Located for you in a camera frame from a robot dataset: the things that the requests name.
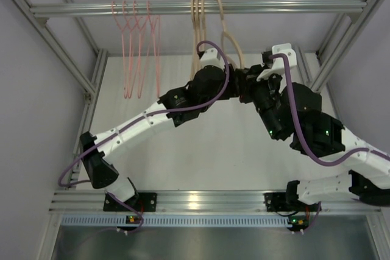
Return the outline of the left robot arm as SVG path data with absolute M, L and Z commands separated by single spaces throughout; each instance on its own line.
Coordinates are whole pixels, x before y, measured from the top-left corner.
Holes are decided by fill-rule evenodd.
M 238 96 L 236 71 L 208 65 L 185 86 L 169 90 L 141 114 L 112 129 L 80 137 L 82 163 L 94 189 L 103 189 L 126 211 L 137 206 L 138 193 L 131 179 L 115 167 L 131 147 L 165 130 L 196 119 L 217 100 Z

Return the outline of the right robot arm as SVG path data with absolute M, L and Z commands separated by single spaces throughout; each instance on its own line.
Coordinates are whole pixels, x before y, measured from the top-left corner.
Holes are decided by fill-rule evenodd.
M 271 139 L 291 138 L 290 148 L 318 165 L 345 168 L 332 177 L 288 182 L 288 208 L 348 199 L 389 206 L 389 155 L 324 113 L 320 94 L 293 82 L 288 69 L 261 65 L 237 70 L 235 84 L 240 102 L 254 104 Z

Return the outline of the beige hanger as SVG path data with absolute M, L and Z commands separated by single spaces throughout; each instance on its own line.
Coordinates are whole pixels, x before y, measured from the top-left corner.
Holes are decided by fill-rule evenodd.
M 244 69 L 245 68 L 244 54 L 243 54 L 243 52 L 241 50 L 241 47 L 238 44 L 236 38 L 227 29 L 227 24 L 226 24 L 226 21 L 225 21 L 225 18 L 224 18 L 224 8 L 223 8 L 223 5 L 222 5 L 222 1 L 221 0 L 215 0 L 215 1 L 218 4 L 219 16 L 220 16 L 220 21 L 221 21 L 221 25 L 222 25 L 221 49 L 224 51 L 224 41 L 225 41 L 225 39 L 229 40 L 229 42 L 231 42 L 231 44 L 233 45 L 233 47 L 235 49 L 235 52 L 236 52 L 236 54 L 238 56 L 238 60 L 239 60 L 239 65 L 238 66 L 236 65 L 236 63 L 234 61 L 232 62 L 232 65 L 235 68 Z
M 192 49 L 192 63 L 191 63 L 191 74 L 190 79 L 192 80 L 196 73 L 197 65 L 197 54 L 196 54 L 196 44 L 197 44 L 197 24 L 195 16 L 196 0 L 191 0 L 191 20 L 193 24 L 193 49 Z
M 200 18 L 199 18 L 199 0 L 194 0 L 194 23 L 195 23 L 195 72 L 200 69 L 199 56 L 197 53 L 197 44 L 200 42 Z
M 207 25 L 205 19 L 205 0 L 199 0 L 199 18 L 200 18 L 200 41 L 204 41 L 207 36 Z

